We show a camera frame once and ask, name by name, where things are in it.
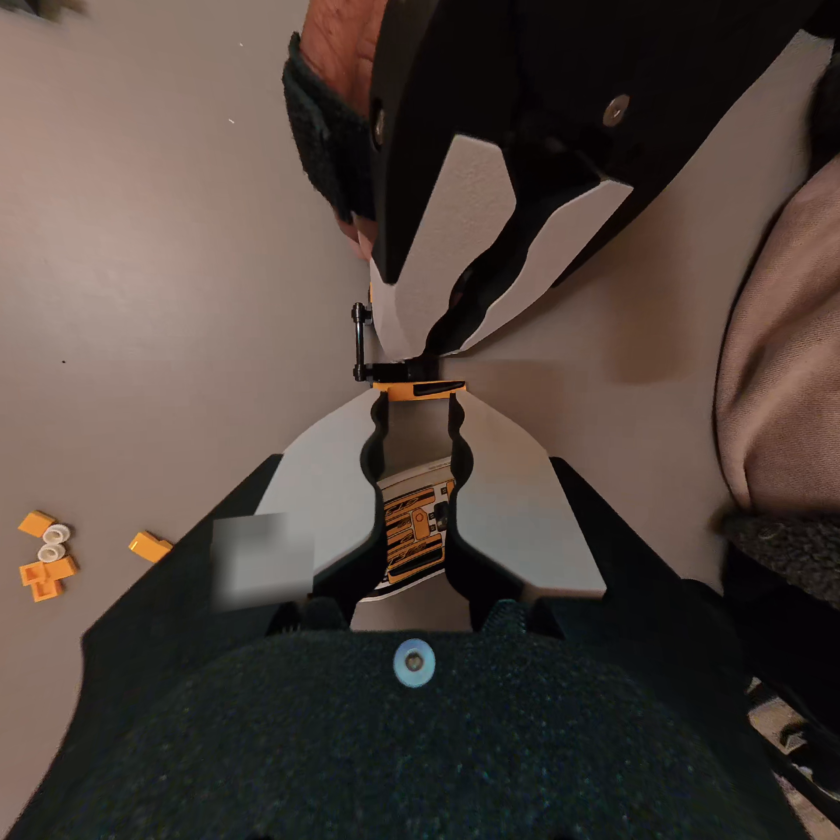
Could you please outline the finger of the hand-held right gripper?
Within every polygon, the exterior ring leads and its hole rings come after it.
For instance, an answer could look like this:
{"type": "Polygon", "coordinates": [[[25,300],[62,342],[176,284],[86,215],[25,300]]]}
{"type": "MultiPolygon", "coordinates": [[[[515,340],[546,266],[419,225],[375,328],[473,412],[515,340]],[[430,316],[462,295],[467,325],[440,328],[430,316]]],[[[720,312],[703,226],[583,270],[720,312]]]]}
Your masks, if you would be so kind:
{"type": "Polygon", "coordinates": [[[501,148],[456,135],[397,282],[372,259],[373,324],[385,358],[421,355],[465,269],[496,241],[517,199],[501,148]]]}
{"type": "Polygon", "coordinates": [[[625,203],[633,188],[605,178],[525,203],[467,267],[457,302],[427,337],[427,354],[470,349],[540,299],[625,203]]]}

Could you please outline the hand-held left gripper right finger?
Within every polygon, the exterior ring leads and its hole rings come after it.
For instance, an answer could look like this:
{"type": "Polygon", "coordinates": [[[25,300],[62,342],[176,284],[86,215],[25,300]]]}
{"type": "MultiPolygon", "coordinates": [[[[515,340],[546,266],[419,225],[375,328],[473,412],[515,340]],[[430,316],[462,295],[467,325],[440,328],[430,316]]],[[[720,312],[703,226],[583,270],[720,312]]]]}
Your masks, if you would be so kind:
{"type": "Polygon", "coordinates": [[[527,592],[598,603],[606,583],[544,447],[468,392],[449,397],[448,434],[446,577],[469,621],[527,592]]]}

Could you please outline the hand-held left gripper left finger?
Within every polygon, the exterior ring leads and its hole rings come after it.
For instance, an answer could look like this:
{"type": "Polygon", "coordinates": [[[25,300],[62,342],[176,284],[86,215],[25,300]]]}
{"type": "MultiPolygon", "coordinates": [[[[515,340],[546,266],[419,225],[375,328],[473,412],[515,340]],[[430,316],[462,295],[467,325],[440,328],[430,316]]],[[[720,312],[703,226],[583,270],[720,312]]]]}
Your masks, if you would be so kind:
{"type": "Polygon", "coordinates": [[[357,604],[385,571],[387,396],[376,389],[301,434],[280,459],[255,511],[266,537],[266,581],[288,600],[357,604]]]}

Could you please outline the lego sticker sheet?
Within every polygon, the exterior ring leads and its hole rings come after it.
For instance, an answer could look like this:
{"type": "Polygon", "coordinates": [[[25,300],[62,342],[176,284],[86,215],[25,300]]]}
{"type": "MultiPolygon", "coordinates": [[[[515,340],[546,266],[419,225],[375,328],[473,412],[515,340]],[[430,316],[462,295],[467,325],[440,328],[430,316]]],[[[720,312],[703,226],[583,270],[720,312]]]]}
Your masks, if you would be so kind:
{"type": "Polygon", "coordinates": [[[450,462],[447,456],[380,479],[385,572],[363,603],[383,601],[445,572],[448,504],[455,489],[450,462]]]}

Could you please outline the orange black lego sub-assembly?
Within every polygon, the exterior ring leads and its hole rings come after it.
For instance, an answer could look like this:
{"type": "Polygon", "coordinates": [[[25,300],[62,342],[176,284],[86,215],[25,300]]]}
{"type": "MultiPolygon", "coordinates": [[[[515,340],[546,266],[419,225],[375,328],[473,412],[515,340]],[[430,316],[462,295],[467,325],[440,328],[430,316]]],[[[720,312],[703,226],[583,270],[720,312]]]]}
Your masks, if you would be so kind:
{"type": "Polygon", "coordinates": [[[364,329],[373,324],[372,309],[355,302],[351,310],[354,326],[355,365],[353,378],[387,394],[391,403],[421,402],[448,398],[465,391],[463,380],[440,376],[439,358],[424,353],[399,362],[368,363],[364,357],[364,329]]]}

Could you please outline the scattered small lego pieces group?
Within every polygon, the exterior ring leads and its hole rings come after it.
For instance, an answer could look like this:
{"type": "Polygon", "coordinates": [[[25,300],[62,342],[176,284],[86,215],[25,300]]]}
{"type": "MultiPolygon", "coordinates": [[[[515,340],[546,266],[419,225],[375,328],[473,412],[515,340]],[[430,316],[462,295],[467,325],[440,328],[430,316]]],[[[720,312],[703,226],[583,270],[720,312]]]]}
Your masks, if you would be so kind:
{"type": "MultiPolygon", "coordinates": [[[[40,510],[32,510],[17,530],[40,541],[36,560],[18,568],[22,586],[31,591],[36,603],[62,595],[64,581],[80,570],[70,554],[70,526],[40,510]]],[[[138,532],[129,544],[130,552],[151,564],[160,562],[173,548],[173,543],[147,531],[138,532]]]]}

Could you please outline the person's right hand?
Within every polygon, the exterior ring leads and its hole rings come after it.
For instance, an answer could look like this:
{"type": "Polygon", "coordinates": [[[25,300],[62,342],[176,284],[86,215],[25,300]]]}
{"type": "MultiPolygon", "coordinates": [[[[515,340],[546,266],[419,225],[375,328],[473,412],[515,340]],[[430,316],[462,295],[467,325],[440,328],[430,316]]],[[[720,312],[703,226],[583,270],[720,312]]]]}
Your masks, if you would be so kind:
{"type": "Polygon", "coordinates": [[[385,1],[310,2],[283,74],[301,167],[366,261],[378,222],[371,81],[385,7],[385,1]]]}

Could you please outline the beige hoodie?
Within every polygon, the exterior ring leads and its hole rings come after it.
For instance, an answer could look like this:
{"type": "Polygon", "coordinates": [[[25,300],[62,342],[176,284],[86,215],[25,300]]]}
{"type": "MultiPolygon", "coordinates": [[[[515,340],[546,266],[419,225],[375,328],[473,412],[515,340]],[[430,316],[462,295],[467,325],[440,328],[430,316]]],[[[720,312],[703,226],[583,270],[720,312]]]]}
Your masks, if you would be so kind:
{"type": "Polygon", "coordinates": [[[839,506],[839,159],[785,205],[732,310],[715,396],[721,473],[765,513],[839,506]]]}

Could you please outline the dark fleece jacket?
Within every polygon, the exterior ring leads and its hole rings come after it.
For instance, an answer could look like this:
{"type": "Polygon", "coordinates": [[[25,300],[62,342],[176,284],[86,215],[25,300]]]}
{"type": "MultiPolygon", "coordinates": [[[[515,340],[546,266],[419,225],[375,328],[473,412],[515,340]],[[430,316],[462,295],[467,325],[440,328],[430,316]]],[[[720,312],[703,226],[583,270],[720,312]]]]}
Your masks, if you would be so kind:
{"type": "Polygon", "coordinates": [[[839,609],[839,516],[811,512],[776,516],[730,512],[722,535],[787,584],[839,609]]]}

